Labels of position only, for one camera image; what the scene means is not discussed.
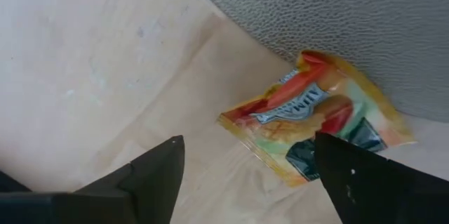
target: gray leather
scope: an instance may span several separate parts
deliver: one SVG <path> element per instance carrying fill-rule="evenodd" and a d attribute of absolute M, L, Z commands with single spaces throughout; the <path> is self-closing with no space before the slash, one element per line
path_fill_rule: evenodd
<path fill-rule="evenodd" d="M 402 112 L 449 121 L 449 0 L 212 0 L 289 61 L 342 55 Z"/>

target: plastic packet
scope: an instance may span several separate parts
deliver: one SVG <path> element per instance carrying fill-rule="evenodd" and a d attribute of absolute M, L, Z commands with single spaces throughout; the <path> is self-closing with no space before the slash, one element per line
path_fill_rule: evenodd
<path fill-rule="evenodd" d="M 290 186 L 319 178 L 316 131 L 373 152 L 415 141 L 372 82 L 318 51 L 301 52 L 296 69 L 265 94 L 223 112 L 219 122 Z"/>

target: black object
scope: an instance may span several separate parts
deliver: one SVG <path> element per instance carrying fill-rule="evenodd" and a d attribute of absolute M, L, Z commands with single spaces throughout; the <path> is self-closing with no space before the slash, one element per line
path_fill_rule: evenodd
<path fill-rule="evenodd" d="M 182 136 L 74 193 L 35 193 L 0 174 L 0 223 L 169 223 L 184 171 Z"/>
<path fill-rule="evenodd" d="M 449 223 L 449 182 L 317 133 L 315 162 L 344 224 Z"/>

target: beige floor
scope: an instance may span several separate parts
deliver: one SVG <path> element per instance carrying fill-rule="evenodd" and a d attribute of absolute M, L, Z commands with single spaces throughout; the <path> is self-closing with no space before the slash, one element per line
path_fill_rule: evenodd
<path fill-rule="evenodd" d="M 0 169 L 75 190 L 173 135 L 172 223 L 339 223 L 319 181 L 291 189 L 215 124 L 288 72 L 208 0 L 0 0 Z"/>

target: orange packaging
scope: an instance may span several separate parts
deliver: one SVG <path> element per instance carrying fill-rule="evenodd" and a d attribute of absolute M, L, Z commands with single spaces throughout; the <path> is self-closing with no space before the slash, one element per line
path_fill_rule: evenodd
<path fill-rule="evenodd" d="M 373 83 L 318 51 L 301 52 L 296 69 L 265 94 L 223 112 L 219 122 L 291 186 L 319 178 L 317 131 L 373 152 L 415 141 Z"/>

